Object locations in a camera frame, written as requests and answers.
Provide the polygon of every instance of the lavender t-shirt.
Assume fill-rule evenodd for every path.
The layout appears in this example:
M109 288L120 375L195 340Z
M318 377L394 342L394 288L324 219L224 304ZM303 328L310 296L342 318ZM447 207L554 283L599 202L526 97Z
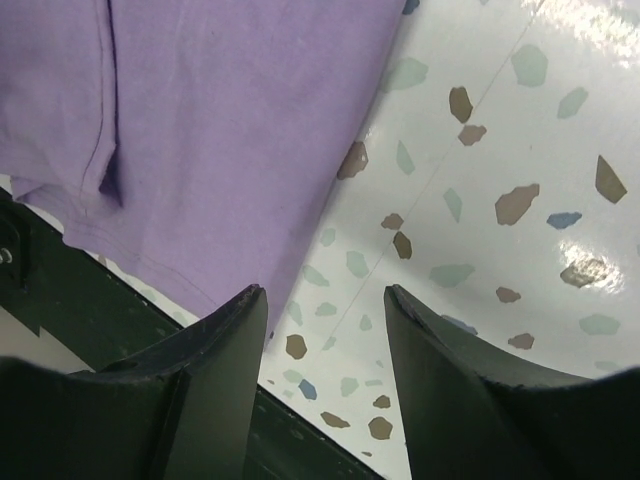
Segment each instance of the lavender t-shirt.
M260 283L273 327L403 6L0 2L0 173L196 315Z

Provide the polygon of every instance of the white speckled floor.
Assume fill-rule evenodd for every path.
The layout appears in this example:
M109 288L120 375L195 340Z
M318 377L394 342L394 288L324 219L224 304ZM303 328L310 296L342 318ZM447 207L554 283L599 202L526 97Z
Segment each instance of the white speckled floor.
M260 373L394 480L410 473L386 285L559 370L640 358L640 2L410 0L406 13Z

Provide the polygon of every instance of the mint green speckle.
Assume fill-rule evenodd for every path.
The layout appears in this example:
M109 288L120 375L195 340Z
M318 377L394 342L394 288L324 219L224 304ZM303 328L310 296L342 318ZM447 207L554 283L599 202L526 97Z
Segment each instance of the mint green speckle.
M335 315L337 311L338 309L334 304L323 302L316 308L316 317L330 317L331 315Z
M343 397L348 397L355 392L359 386L360 384L355 378L345 377L340 382L340 393L342 393Z
M456 191L453 188L450 188L449 190L444 192L442 198L444 198L444 201L446 202L447 207L449 207L449 211L451 212L451 215L453 216L456 223L460 223L460 215L462 214L462 200L460 199Z
M415 87L425 81L428 72L429 67L424 63L411 57L403 58L384 76L380 89L389 93Z
M549 60L535 45L523 45L511 57L511 65L519 85L539 87L547 78Z
M302 309L298 302L289 302L289 305L287 305L287 313L291 317L291 320L302 326Z
M612 317L596 313L579 320L580 328L588 335L615 335L620 322Z
M363 332L366 332L368 330L371 330L373 328L373 324L371 323L371 319L369 318L369 315L363 315L362 318L360 319L360 330L362 330Z
M317 285L318 287L329 286L329 280L324 278L324 275L322 275L311 265L305 265L304 267L302 267L302 276L307 282L311 283L312 285Z
M640 26L640 15L635 10L615 6L611 9L611 14L633 28Z
M327 339L326 342L324 342L324 347L322 347L322 350L327 351L327 350L331 350L335 344L336 344L336 337L329 337Z
M588 96L589 92L582 87L571 90L560 100L560 104L558 105L558 118L573 117L578 113L582 104L587 101Z
M405 147L404 143L402 142L398 142L396 163L398 164L400 170L402 170L406 175L411 175L416 169L416 166L413 164L413 160L411 160L411 155L409 155L407 147Z
M468 263L462 265L441 265L431 269L429 280L442 288L454 288L469 278L475 271L475 267Z
M336 229L325 228L320 235L320 243L323 247L328 247L336 241Z
M347 252L347 268L358 278L364 278L369 275L367 261L360 252Z
M282 372L282 376L287 382L295 383L296 385L304 379L304 375L300 372L296 372L295 370L286 370Z
M616 362L610 362L608 360L599 360L594 362L594 365L598 370L603 370L605 372L617 372L618 370L622 370L622 367Z

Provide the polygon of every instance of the black plastic part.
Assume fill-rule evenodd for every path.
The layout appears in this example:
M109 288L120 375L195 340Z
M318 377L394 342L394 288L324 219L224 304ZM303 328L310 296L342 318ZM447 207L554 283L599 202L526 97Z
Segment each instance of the black plastic part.
M28 241L29 226L8 209L0 208L0 289L23 287Z
M100 373L0 358L6 478L241 478L266 333L264 290Z
M59 232L2 189L0 211L30 229L25 287L0 289L0 306L25 325L36 332L44 328L96 371L180 330L89 255L66 247ZM381 479L260 385L244 478Z
M414 478L640 478L640 369L598 381L508 354L402 287L387 331Z

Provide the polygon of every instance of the brown speckle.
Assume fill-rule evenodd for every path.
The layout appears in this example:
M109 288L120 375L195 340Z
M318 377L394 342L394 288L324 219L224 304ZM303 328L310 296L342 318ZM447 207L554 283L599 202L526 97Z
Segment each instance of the brown speckle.
M367 168L369 156L367 155L367 147L363 142L355 142L351 145L347 156L344 157L342 165L338 170L338 180L353 178L358 173Z
M474 143L482 140L482 137L487 133L487 129L485 127L476 126L476 125L465 125L460 135L458 135L458 140L465 146L470 147Z
M393 425L386 418L376 417L369 422L369 433L376 440L389 440Z
M320 414L324 423L333 428L349 428L351 425L346 420L342 420L340 417L329 412L322 412Z
M498 225L515 225L531 207L533 199L540 195L540 185L516 187L502 195L496 202Z
M520 295L518 292L514 292L510 288L506 287L499 287L496 290L496 295L498 296L498 300L500 300L502 303L513 303L522 298L522 295Z
M380 395L378 398L376 398L376 401L373 402L373 406L376 408L390 408L391 399L386 395Z
M391 215L387 215L380 225L382 225L382 228L389 230L399 230L403 223L404 220L402 220L400 215L392 213Z
M598 190L600 195L614 204L618 203L622 197L627 194L627 189L602 155L598 156L596 190Z
M398 256L403 260L408 260L413 255L411 240L409 240L402 232L396 233L393 237L393 246L396 247Z
M466 123L471 117L473 105L469 100L469 94L464 87L452 88L449 92L449 109L451 115L456 117L460 123Z
M560 273L560 278L564 283L582 288L604 280L608 275L609 268L606 263L597 258L588 258L573 262Z
M521 350L531 350L535 338L529 333L521 333L513 338L509 339L509 345L519 348Z
M287 353L296 360L300 360L307 354L307 345L302 335L289 335L287 337Z

